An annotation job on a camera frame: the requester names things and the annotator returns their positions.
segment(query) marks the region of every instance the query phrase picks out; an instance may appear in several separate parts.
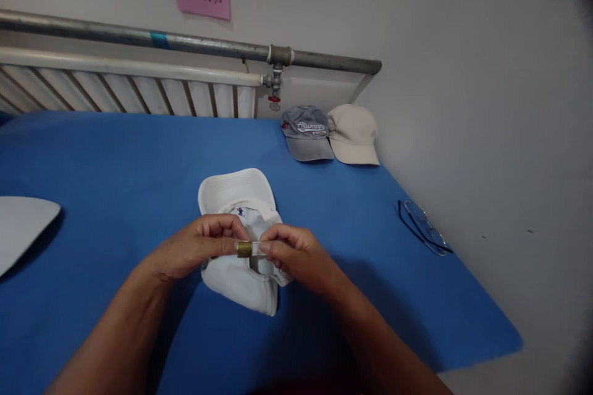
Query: white radiator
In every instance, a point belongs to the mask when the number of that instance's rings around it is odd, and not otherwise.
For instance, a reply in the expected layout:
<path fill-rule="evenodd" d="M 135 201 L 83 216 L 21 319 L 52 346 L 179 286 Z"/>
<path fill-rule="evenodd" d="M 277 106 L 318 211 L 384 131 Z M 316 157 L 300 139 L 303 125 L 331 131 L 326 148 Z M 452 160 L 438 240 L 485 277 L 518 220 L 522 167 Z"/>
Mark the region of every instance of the white radiator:
<path fill-rule="evenodd" d="M 0 110 L 255 118 L 262 76 L 0 47 Z"/>

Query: hand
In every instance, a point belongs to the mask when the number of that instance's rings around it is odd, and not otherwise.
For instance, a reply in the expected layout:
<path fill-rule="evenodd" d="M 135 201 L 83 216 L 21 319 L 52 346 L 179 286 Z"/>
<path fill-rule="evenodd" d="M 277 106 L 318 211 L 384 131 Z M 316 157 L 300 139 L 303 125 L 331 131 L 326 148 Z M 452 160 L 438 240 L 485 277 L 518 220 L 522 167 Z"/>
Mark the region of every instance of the hand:
<path fill-rule="evenodd" d="M 268 260 L 314 293 L 336 297 L 350 282 L 311 230 L 275 224 L 259 240 L 260 250 Z"/>
<path fill-rule="evenodd" d="M 238 240 L 249 241 L 238 216 L 203 215 L 163 241 L 143 262 L 162 281 L 175 281 L 189 275 L 208 257 L 234 254 Z"/>

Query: mattress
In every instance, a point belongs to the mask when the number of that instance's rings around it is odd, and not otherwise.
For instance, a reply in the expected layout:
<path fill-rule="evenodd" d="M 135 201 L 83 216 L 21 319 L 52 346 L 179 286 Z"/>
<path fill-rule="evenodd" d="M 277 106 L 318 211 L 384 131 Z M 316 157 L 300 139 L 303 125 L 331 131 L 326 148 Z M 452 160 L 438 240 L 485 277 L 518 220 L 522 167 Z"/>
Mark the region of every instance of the mattress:
<path fill-rule="evenodd" d="M 521 347 L 460 258 L 436 256 L 402 224 L 407 196 L 383 167 L 299 163 L 271 120 L 43 111 L 0 127 L 0 195 L 62 206 L 0 280 L 2 390 L 40 393 L 134 266 L 200 216 L 200 183 L 250 167 L 267 177 L 284 222 L 312 230 L 436 372 Z M 212 292 L 197 271 L 171 295 L 149 385 L 240 394 L 351 366 L 331 311 L 298 282 L 267 317 Z"/>

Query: white wall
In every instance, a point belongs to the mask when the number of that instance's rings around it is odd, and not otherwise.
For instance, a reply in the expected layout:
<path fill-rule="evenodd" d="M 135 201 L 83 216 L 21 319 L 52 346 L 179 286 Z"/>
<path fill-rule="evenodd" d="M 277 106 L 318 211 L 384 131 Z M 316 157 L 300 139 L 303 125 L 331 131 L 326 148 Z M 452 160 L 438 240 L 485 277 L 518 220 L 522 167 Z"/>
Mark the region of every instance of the white wall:
<path fill-rule="evenodd" d="M 555 394 L 573 380 L 591 320 L 593 54 L 577 2 L 231 0 L 230 22 L 183 15 L 175 0 L 0 0 L 0 7 L 382 59 L 359 97 L 379 122 L 381 159 L 525 340 L 517 355 L 443 379 L 458 394 Z M 7 42 L 122 51 L 0 34 Z M 291 67 L 283 105 L 329 109 L 359 79 Z"/>

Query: glasses frame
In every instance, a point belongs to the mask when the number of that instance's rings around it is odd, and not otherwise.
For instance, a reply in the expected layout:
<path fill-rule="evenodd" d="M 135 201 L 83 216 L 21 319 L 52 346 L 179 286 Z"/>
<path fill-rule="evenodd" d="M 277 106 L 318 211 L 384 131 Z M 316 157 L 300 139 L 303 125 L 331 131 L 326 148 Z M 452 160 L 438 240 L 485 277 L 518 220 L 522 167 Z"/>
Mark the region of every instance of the glasses frame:
<path fill-rule="evenodd" d="M 421 219 L 421 222 L 426 222 L 430 228 L 430 230 L 434 230 L 438 236 L 442 239 L 443 244 L 445 246 L 442 245 L 438 245 L 436 242 L 431 241 L 430 239 L 428 239 L 424 233 L 422 232 L 422 230 L 420 230 L 420 227 L 418 227 L 418 224 L 416 223 L 416 221 L 414 220 L 414 216 L 412 215 L 412 211 L 410 210 L 410 204 L 414 204 L 416 207 L 418 207 L 420 209 L 420 211 L 422 212 L 422 214 L 424 215 L 424 218 Z M 402 216 L 402 201 L 401 200 L 397 200 L 397 214 L 399 215 L 400 219 L 402 220 L 402 222 L 404 223 L 404 225 L 406 227 L 408 227 L 408 229 L 412 232 L 412 234 L 414 234 L 415 237 L 418 238 L 418 240 L 420 242 L 422 242 L 425 246 L 427 246 L 434 254 L 438 255 L 438 256 L 444 256 L 445 255 L 445 251 L 449 252 L 449 253 L 453 253 L 453 250 L 451 250 L 449 247 L 447 247 L 447 242 L 445 242 L 445 238 L 443 238 L 443 235 L 440 234 L 440 232 L 434 228 L 432 226 L 432 224 L 430 223 L 430 221 L 428 221 L 428 218 L 426 217 L 426 213 L 424 212 L 424 210 L 422 210 L 422 208 L 411 201 L 405 201 L 403 203 L 404 208 L 406 209 L 406 211 L 408 212 L 408 215 L 410 216 L 410 219 L 412 221 L 412 223 L 414 224 L 414 227 L 416 227 L 416 229 L 418 230 L 418 233 L 420 233 L 420 235 L 417 234 L 417 232 L 415 232 L 412 227 L 410 227 L 408 225 L 408 223 L 404 220 L 403 216 Z"/>

